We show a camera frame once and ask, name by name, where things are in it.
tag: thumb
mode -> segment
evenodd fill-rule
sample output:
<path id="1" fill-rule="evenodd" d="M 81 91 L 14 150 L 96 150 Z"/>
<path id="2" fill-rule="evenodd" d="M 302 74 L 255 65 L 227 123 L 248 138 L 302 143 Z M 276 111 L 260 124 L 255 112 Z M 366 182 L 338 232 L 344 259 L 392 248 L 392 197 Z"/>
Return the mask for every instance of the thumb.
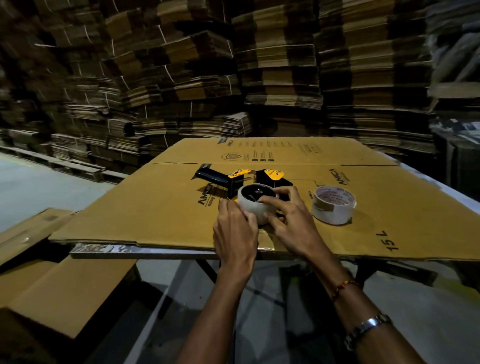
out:
<path id="1" fill-rule="evenodd" d="M 272 214 L 271 212 L 265 212 L 265 215 L 268 219 L 268 223 L 272 226 L 272 228 L 277 232 L 277 230 L 282 229 L 285 227 L 285 224 L 279 220 L 278 217 L 276 217 L 275 214 Z"/>
<path id="2" fill-rule="evenodd" d="M 252 231 L 258 231 L 258 222 L 257 222 L 257 217 L 255 214 L 251 212 L 247 212 L 245 210 L 242 210 L 243 215 L 247 219 L 248 225 L 252 229 Z"/>

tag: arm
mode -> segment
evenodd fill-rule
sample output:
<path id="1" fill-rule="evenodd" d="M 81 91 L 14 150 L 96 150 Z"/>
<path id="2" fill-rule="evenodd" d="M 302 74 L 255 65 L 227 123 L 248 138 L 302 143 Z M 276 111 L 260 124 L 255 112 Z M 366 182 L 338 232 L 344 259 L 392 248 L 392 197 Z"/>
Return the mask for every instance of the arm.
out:
<path id="1" fill-rule="evenodd" d="M 351 276 L 323 242 L 296 187 L 279 187 L 278 193 L 288 194 L 290 202 L 263 196 L 259 202 L 274 205 L 285 215 L 278 219 L 269 214 L 268 221 L 287 249 L 312 266 L 326 291 L 332 297 L 339 284 Z M 347 333 L 379 315 L 380 310 L 356 285 L 348 284 L 339 292 L 334 307 Z M 391 324 L 381 324 L 367 331 L 357 342 L 355 351 L 362 364 L 422 364 L 424 361 L 408 341 Z"/>
<path id="2" fill-rule="evenodd" d="M 255 215 L 242 212 L 234 201 L 220 201 L 214 245 L 221 261 L 217 281 L 180 351 L 177 364 L 227 362 L 240 296 L 257 254 Z"/>

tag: cardboard box flap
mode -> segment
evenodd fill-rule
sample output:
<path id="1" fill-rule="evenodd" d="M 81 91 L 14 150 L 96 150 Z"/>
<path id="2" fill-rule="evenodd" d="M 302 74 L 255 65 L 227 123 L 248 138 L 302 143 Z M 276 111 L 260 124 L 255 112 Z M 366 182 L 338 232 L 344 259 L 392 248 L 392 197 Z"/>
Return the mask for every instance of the cardboard box flap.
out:
<path id="1" fill-rule="evenodd" d="M 182 139 L 152 163 L 239 163 L 395 166 L 386 156 L 351 138 Z"/>
<path id="2" fill-rule="evenodd" d="M 1 274 L 0 308 L 6 307 L 56 265 L 57 263 L 37 260 Z"/>
<path id="3" fill-rule="evenodd" d="M 0 234 L 0 266 L 48 237 L 73 214 L 73 211 L 47 208 L 2 232 Z"/>
<path id="4" fill-rule="evenodd" d="M 237 164 L 255 170 L 266 164 Z M 197 164 L 148 164 L 52 234 L 52 240 L 128 242 L 140 245 L 213 249 L 212 225 L 225 196 L 194 178 Z M 229 164 L 212 169 L 231 173 Z M 351 192 L 357 207 L 350 224 L 316 220 L 327 245 L 338 255 L 386 258 L 480 260 L 476 244 L 480 216 L 401 167 L 278 166 L 311 208 L 317 186 Z M 259 249 L 285 248 L 267 228 Z"/>
<path id="5" fill-rule="evenodd" d="M 68 257 L 17 296 L 8 307 L 75 338 L 136 263 Z"/>

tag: forearm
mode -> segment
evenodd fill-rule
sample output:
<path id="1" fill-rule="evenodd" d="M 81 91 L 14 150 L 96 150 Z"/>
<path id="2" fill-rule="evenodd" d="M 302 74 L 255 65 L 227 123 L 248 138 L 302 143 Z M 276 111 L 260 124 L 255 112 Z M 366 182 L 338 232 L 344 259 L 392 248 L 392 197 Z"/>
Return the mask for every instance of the forearm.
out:
<path id="1" fill-rule="evenodd" d="M 177 364 L 227 362 L 245 284 L 245 278 L 220 269 L 215 287 L 181 349 Z"/>
<path id="2" fill-rule="evenodd" d="M 318 248 L 306 258 L 331 297 L 340 283 L 351 279 L 347 270 L 323 242 L 320 242 Z M 381 313 L 367 295 L 354 284 L 348 284 L 340 291 L 334 307 L 347 333 Z M 358 341 L 355 351 L 362 364 L 424 363 L 391 324 L 381 324 L 367 331 Z"/>

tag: metal watch band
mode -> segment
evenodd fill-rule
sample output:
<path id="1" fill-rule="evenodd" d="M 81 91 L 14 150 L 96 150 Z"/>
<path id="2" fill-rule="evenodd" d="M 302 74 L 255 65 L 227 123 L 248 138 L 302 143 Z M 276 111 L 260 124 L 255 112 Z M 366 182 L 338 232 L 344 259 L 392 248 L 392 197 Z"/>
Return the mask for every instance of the metal watch band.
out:
<path id="1" fill-rule="evenodd" d="M 374 328 L 381 324 L 391 324 L 392 320 L 387 315 L 378 315 L 372 318 L 369 318 L 367 321 L 363 322 L 360 326 L 353 329 L 353 331 L 347 335 L 345 338 L 345 345 L 348 350 L 351 352 L 355 348 L 355 344 L 358 340 L 371 328 Z"/>

